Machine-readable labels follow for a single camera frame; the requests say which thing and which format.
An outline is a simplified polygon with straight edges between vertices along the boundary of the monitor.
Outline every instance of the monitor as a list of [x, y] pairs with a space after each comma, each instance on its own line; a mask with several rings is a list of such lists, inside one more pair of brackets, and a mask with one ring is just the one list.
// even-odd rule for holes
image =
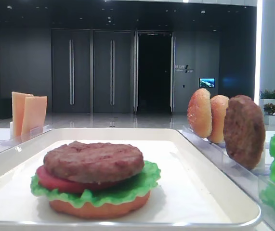
[[199, 87], [200, 88], [214, 88], [215, 87], [215, 78], [199, 78]]

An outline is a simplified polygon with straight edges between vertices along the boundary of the grilled patty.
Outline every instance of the grilled patty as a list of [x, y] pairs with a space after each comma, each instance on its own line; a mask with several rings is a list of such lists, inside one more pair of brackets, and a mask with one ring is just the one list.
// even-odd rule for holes
[[223, 131], [228, 155], [247, 169], [255, 168], [260, 161], [265, 140], [261, 108], [248, 96], [231, 98]]
[[140, 173], [144, 158], [132, 145], [75, 141], [49, 151], [44, 157], [44, 166], [59, 178], [100, 183], [125, 180]]

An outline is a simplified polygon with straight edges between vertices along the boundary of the shiny floor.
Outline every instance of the shiny floor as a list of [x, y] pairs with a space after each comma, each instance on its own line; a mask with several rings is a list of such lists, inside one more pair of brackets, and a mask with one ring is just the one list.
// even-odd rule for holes
[[[0, 120], [0, 128], [9, 128], [12, 119]], [[47, 114], [45, 125], [51, 128], [173, 128], [188, 126], [185, 114]], [[275, 125], [265, 125], [275, 131]]]

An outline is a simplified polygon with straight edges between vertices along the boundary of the white tray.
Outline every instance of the white tray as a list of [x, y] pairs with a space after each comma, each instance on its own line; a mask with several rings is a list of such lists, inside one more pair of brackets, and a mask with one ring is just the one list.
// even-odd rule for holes
[[[58, 214], [30, 192], [31, 177], [48, 150], [78, 140], [132, 144], [161, 169], [148, 203], [114, 220]], [[62, 128], [0, 153], [0, 230], [254, 230], [260, 207], [181, 133], [149, 128]]]

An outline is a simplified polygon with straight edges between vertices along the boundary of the potted plant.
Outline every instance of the potted plant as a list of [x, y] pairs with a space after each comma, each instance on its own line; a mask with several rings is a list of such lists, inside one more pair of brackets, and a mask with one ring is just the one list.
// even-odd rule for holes
[[259, 97], [259, 106], [262, 109], [262, 112], [264, 113], [264, 105], [272, 103], [275, 105], [275, 90], [264, 90], [260, 92]]
[[267, 103], [264, 105], [264, 122], [268, 125], [275, 125], [275, 105]]

